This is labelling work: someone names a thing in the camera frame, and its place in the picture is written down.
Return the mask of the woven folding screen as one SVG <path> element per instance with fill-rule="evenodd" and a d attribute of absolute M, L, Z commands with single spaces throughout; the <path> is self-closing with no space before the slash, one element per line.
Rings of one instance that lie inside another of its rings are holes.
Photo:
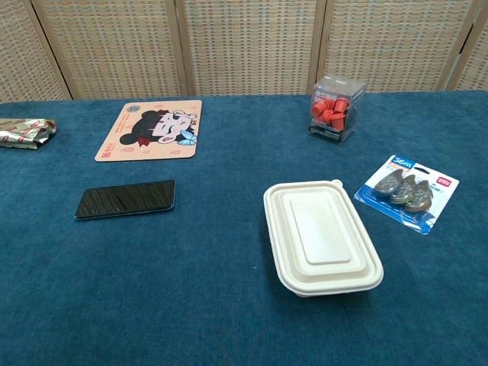
<path fill-rule="evenodd" d="M 488 0 L 0 0 L 0 103 L 488 91 Z"/>

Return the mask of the correction tape blister pack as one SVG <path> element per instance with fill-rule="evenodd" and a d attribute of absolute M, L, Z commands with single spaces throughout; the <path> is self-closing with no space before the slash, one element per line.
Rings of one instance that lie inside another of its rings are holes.
<path fill-rule="evenodd" d="M 459 181 L 404 156 L 392 155 L 356 191 L 354 199 L 427 235 Z"/>

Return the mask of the crumpled foil snack wrapper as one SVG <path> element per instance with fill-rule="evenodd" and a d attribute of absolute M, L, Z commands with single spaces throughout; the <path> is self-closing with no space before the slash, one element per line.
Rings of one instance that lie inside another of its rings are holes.
<path fill-rule="evenodd" d="M 54 120 L 0 118 L 0 147 L 37 149 L 56 133 Z"/>

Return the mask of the cream lidded food container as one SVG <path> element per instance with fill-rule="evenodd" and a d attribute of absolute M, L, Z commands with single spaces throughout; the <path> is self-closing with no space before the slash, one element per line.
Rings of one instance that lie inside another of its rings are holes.
<path fill-rule="evenodd" d="M 383 265 L 342 182 L 272 185 L 263 195 L 274 265 L 299 297 L 368 291 Z"/>

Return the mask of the clear box of red pins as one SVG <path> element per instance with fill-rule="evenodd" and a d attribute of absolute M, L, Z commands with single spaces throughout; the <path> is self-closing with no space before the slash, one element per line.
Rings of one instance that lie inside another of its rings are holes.
<path fill-rule="evenodd" d="M 366 83 L 325 75 L 314 86 L 308 133 L 341 144 L 354 132 Z"/>

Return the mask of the black smartphone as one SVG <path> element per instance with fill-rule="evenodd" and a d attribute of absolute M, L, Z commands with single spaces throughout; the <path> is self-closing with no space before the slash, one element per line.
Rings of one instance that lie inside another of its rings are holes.
<path fill-rule="evenodd" d="M 77 220 L 171 210 L 175 181 L 153 181 L 86 189 L 75 212 Z"/>

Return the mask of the pink cartoon mouse pad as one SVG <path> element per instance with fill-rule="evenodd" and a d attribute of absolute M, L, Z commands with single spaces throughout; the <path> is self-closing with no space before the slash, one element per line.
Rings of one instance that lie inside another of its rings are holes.
<path fill-rule="evenodd" d="M 197 149 L 201 108 L 201 100 L 127 103 L 95 161 L 191 158 Z"/>

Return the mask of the blue table cloth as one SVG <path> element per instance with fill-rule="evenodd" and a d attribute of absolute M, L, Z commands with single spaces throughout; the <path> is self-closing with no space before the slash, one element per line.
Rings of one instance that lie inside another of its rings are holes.
<path fill-rule="evenodd" d="M 99 163 L 122 100 L 0 104 L 56 121 L 0 149 L 0 366 L 488 366 L 488 91 L 368 94 L 341 145 L 307 95 L 203 99 L 190 159 Z M 301 298 L 278 279 L 262 196 L 392 155 L 456 178 L 428 235 L 356 203 L 373 290 Z M 171 210 L 77 220 L 89 188 L 175 181 Z"/>

